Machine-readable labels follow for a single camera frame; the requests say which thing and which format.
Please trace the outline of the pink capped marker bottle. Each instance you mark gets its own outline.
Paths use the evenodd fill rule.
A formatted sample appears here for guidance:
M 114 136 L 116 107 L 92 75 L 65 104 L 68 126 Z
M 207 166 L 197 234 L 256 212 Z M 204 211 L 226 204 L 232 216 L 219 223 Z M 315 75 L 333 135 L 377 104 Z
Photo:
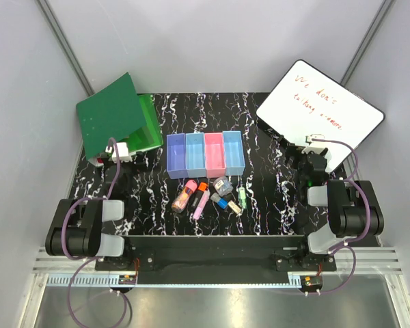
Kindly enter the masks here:
M 195 193 L 197 183 L 194 180 L 188 180 L 183 190 L 172 203 L 172 210 L 175 213 L 181 213 L 187 207 L 190 197 Z

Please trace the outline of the green stapler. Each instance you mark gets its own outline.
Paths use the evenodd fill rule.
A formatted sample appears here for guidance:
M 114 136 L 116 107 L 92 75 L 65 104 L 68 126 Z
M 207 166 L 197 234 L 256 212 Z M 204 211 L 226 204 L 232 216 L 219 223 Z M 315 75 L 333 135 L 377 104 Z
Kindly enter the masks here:
M 247 208 L 247 196 L 244 187 L 238 188 L 238 202 L 243 210 Z

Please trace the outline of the silver binder clip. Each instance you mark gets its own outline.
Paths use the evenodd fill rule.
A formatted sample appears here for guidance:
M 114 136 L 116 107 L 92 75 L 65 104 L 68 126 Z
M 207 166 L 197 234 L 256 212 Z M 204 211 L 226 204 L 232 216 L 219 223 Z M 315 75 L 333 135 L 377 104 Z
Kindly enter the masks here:
M 233 213 L 236 215 L 240 215 L 242 213 L 242 209 L 236 205 L 232 200 L 228 202 L 228 207 L 231 209 Z

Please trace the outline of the grey glitter jar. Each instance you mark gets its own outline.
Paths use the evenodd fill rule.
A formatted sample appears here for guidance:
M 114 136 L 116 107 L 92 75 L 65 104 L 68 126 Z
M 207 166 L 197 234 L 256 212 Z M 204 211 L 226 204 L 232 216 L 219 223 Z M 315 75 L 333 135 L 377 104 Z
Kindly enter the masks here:
M 226 196 L 233 191 L 233 186 L 226 176 L 216 178 L 213 186 L 220 197 Z

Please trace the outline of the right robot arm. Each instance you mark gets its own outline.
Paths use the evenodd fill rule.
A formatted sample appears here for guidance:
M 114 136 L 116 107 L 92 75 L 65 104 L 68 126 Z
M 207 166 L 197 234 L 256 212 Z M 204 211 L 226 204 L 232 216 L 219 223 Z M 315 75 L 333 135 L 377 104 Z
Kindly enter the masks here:
M 378 236 L 385 227 L 372 183 L 330 179 L 326 172 L 327 152 L 327 148 L 305 150 L 293 143 L 286 151 L 286 160 L 291 159 L 297 171 L 298 200 L 307 206 L 327 209 L 327 223 L 305 235 L 298 246 L 297 263 L 305 271 L 320 264 L 320 255 L 332 254 L 366 236 Z

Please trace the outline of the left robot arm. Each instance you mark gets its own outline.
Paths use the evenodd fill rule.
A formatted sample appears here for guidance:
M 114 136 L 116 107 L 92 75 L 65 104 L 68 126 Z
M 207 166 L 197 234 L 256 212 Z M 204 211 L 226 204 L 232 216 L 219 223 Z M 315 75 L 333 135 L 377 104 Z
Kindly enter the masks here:
M 122 163 L 120 170 L 115 165 L 108 166 L 102 185 L 103 191 L 111 192 L 108 200 L 97 197 L 82 202 L 60 200 L 45 240 L 47 254 L 73 258 L 110 257 L 110 263 L 118 270 L 129 269 L 134 254 L 126 249 L 125 239 L 104 233 L 102 229 L 103 223 L 124 218 L 124 192 L 132 171 L 131 163 Z

